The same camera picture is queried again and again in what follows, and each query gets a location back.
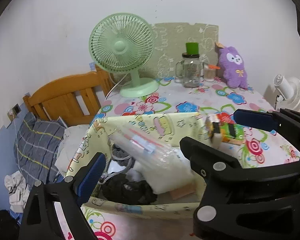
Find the black plastic bag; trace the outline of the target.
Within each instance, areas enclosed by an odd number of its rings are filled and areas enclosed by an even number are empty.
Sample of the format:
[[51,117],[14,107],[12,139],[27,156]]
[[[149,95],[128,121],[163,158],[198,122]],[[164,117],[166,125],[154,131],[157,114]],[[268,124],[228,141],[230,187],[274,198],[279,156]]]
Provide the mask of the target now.
[[108,201],[127,205],[149,205],[156,202],[158,197],[147,181],[129,181],[125,174],[111,177],[101,189]]

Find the white standing fan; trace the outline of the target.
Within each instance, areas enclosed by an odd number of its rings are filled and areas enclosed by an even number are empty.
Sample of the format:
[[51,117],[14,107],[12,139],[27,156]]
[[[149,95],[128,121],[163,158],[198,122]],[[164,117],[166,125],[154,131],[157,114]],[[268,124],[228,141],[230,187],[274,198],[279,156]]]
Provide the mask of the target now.
[[275,109],[291,109],[300,112],[300,80],[296,77],[285,78],[281,74],[274,77],[273,85],[279,95],[276,98]]

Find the glass mason jar mug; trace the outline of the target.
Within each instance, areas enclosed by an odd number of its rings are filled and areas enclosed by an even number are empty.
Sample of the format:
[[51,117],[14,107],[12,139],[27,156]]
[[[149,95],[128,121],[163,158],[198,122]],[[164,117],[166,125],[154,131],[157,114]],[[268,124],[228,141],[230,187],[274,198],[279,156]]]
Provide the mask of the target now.
[[182,53],[182,60],[175,64],[175,77],[185,88],[197,88],[200,85],[202,68],[199,54]]

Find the blue plaid pillow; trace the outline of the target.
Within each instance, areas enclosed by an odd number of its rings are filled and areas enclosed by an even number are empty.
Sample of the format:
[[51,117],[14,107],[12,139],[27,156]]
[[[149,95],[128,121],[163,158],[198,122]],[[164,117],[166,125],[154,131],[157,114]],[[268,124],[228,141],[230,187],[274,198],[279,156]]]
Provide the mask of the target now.
[[38,180],[54,183],[59,175],[55,162],[65,126],[61,120],[45,121],[29,112],[14,143],[15,162],[29,187]]

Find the toothpick jar orange lid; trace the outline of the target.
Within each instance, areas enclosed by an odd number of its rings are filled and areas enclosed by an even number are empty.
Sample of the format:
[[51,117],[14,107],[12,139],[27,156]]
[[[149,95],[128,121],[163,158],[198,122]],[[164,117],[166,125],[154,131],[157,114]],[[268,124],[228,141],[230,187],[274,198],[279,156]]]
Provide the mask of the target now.
[[204,70],[204,80],[207,82],[213,82],[215,80],[216,77],[216,70],[219,70],[220,67],[219,66],[215,66],[212,64],[207,64],[204,63],[203,64],[203,70]]

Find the clear plastic bag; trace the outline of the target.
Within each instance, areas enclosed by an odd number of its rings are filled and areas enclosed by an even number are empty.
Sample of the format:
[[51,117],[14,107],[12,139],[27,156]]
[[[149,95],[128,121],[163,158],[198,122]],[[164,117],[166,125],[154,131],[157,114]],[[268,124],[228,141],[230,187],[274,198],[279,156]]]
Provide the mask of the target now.
[[184,167],[174,148],[131,126],[116,129],[109,139],[136,159],[144,169],[166,172]]

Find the purple plush bunny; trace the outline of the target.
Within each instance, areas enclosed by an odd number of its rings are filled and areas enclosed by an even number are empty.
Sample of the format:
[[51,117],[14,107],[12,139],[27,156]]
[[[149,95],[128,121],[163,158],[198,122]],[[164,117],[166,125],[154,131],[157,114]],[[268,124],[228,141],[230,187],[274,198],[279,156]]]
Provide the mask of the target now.
[[244,61],[235,47],[218,48],[218,66],[229,88],[248,88],[248,75]]

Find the sushi shaped toy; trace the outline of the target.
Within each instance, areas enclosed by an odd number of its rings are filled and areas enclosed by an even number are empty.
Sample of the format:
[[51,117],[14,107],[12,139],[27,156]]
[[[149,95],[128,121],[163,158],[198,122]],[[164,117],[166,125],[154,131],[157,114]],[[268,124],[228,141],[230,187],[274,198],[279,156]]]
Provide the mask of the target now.
[[216,114],[208,114],[205,120],[205,126],[211,141],[211,145],[215,149],[219,149],[223,135],[221,132],[221,122]]

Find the green patterned board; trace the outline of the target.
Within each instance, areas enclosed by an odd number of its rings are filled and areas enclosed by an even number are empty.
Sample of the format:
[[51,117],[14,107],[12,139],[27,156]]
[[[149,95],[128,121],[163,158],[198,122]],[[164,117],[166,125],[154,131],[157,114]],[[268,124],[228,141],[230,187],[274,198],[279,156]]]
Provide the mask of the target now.
[[154,50],[151,58],[139,69],[141,77],[166,78],[175,75],[175,64],[182,60],[186,44],[198,43],[200,59],[215,65],[218,61],[215,43],[219,26],[205,23],[156,23],[152,25]]

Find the floral tablecloth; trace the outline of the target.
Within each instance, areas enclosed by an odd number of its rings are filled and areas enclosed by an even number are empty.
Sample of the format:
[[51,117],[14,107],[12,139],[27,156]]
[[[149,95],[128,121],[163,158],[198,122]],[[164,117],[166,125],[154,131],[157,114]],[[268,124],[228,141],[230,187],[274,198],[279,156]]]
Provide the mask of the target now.
[[[232,89],[220,79],[213,82],[203,81],[197,88],[185,88],[172,77],[161,79],[158,83],[159,88],[156,92],[141,98],[123,98],[118,92],[112,92],[103,103],[97,119],[129,115],[198,113],[204,118],[204,131],[208,139],[205,127],[208,114],[226,112],[233,116],[234,111],[239,108],[259,112],[271,109],[271,105],[252,88]],[[57,158],[57,167],[62,173],[66,173],[89,127],[88,124],[67,126]],[[276,131],[267,132],[247,127],[243,128],[243,131],[243,144],[222,143],[221,151],[237,158],[244,168],[288,164],[300,159],[300,152]],[[191,197],[195,190],[193,182],[190,194],[173,199],[170,193],[166,192],[160,194],[158,199],[168,194],[172,200],[183,200]],[[151,232],[150,223],[160,219],[107,213],[83,206],[82,211],[99,239],[132,239],[133,231],[137,232],[137,239],[143,239]]]

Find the green cup on jar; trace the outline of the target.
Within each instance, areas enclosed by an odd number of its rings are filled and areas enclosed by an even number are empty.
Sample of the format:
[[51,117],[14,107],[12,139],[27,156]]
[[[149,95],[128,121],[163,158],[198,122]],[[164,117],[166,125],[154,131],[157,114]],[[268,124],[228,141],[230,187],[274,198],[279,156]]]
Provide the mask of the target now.
[[199,55],[199,44],[197,42],[186,43],[187,55]]

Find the white crumpled cloth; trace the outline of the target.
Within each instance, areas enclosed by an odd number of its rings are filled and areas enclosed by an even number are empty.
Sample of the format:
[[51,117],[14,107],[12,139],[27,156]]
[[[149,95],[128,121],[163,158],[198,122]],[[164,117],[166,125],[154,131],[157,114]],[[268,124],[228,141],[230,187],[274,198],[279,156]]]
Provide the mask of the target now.
[[16,171],[11,175],[6,175],[4,185],[9,194],[10,209],[14,213],[23,213],[27,199],[30,194],[30,188],[25,178]]

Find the green tissue pack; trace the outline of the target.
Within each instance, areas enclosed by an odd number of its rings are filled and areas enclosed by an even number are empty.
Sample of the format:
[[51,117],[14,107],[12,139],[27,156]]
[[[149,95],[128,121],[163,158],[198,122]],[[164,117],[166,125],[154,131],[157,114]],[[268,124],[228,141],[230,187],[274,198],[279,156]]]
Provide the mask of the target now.
[[241,145],[244,143],[244,131],[241,125],[235,123],[232,115],[226,112],[216,114],[219,121],[219,129],[222,134],[222,142],[234,145]]

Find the green desk fan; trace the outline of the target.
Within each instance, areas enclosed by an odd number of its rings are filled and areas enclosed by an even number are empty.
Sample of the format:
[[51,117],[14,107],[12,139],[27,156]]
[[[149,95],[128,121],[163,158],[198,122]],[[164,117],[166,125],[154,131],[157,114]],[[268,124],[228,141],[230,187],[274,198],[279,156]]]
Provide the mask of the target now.
[[139,69],[148,63],[153,50],[151,26],[140,16],[126,12],[102,19],[89,37],[90,56],[102,70],[130,75],[131,82],[120,89],[125,98],[138,98],[158,90],[157,81],[139,76]]

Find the yellow patterned fabric box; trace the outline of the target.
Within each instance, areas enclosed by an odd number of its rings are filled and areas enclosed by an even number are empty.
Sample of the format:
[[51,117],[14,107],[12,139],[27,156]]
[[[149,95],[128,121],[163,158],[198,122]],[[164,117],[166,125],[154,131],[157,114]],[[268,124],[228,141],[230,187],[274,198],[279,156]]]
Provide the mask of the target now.
[[[179,147],[183,137],[191,137],[208,144],[204,131],[204,118],[198,113],[164,113],[150,115],[129,115],[97,119],[86,131],[78,149],[69,164],[66,175],[74,176],[80,168],[87,166],[93,156],[100,152],[110,160],[110,141],[108,136],[122,125],[132,125],[143,134],[151,135],[173,147]],[[191,218],[198,207],[205,190],[205,182],[199,175],[194,177],[195,193],[183,200],[172,200],[168,194],[163,195],[152,205],[126,205],[111,202],[101,195],[97,186],[96,197],[83,204],[83,207],[97,211],[129,215],[142,218],[182,219]]]

